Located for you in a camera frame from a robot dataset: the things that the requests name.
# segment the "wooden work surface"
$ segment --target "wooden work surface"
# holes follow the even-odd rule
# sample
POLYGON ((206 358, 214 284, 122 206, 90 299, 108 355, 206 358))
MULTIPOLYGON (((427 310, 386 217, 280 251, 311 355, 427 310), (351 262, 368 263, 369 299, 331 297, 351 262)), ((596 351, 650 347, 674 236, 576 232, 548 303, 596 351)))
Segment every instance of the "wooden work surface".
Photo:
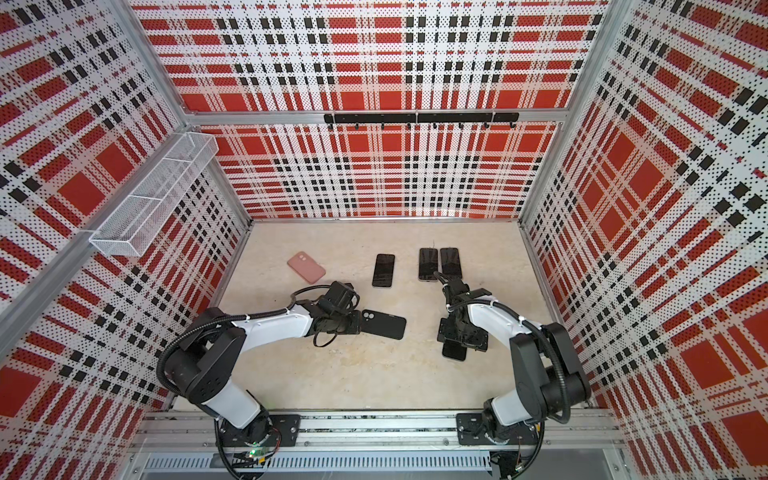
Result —
POLYGON ((221 301, 225 313, 287 305, 307 286, 286 265, 303 250, 326 269, 319 283, 351 282, 361 310, 403 316, 408 325, 400 341, 362 333, 322 349, 311 338, 261 346, 240 356, 233 378, 268 409, 477 409, 513 388, 509 350, 493 337, 488 352, 469 350, 464 362, 442 356, 436 337, 445 299, 439 283, 418 280, 421 247, 459 248, 471 289, 551 321, 516 223, 257 223, 221 301), (371 286, 378 253, 396 255, 390 289, 371 286))

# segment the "pink phone case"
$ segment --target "pink phone case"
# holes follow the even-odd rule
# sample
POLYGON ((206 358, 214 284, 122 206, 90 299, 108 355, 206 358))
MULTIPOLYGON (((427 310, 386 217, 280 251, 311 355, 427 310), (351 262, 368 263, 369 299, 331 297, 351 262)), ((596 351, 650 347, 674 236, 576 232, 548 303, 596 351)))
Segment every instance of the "pink phone case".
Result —
POLYGON ((326 274, 326 269, 318 265, 315 260, 312 260, 312 257, 304 252, 299 252, 291 257, 288 260, 288 266, 293 268, 293 271, 298 273, 310 285, 323 278, 323 275, 326 274))

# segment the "plaid wall panel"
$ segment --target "plaid wall panel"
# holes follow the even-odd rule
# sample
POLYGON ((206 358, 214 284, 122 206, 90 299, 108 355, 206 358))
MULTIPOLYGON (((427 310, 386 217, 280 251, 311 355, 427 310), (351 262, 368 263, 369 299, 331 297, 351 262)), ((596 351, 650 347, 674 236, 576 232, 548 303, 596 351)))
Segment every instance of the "plaid wall panel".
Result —
POLYGON ((0 310, 175 129, 111 13, 0 7, 0 310))
POLYGON ((206 127, 254 218, 514 218, 555 123, 206 127))
POLYGON ((608 0, 130 0, 191 111, 564 107, 608 0))
POLYGON ((142 258, 94 255, 0 366, 0 478, 108 480, 167 391, 157 356, 243 234, 203 173, 142 258))
POLYGON ((635 1, 531 236, 650 478, 768 476, 768 2, 635 1))

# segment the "wire mesh basket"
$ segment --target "wire mesh basket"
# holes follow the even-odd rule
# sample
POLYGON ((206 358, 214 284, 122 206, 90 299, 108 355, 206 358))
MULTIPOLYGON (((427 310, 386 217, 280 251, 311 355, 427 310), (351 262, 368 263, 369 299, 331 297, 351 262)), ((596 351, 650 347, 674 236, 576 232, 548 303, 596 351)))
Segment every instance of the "wire mesh basket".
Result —
POLYGON ((186 132, 91 235, 105 255, 141 257, 200 172, 219 151, 213 135, 186 132))

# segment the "beige tabletop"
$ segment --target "beige tabletop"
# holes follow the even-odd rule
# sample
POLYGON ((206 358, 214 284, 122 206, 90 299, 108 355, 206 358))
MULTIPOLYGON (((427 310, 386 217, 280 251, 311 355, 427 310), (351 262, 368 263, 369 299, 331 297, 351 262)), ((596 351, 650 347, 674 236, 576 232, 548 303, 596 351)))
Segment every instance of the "beige tabletop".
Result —
POLYGON ((436 337, 445 299, 439 283, 418 280, 421 247, 457 247, 471 289, 484 287, 521 315, 551 322, 516 223, 257 223, 221 301, 225 313, 287 305, 307 286, 286 265, 303 250, 326 269, 318 283, 351 282, 361 310, 408 323, 402 340, 362 333, 322 349, 311 338, 261 346, 240 355, 233 379, 268 409, 481 408, 510 390, 509 350, 496 339, 486 353, 469 350, 464 362, 442 356, 436 337), (392 288, 371 286, 378 253, 396 256, 392 288))

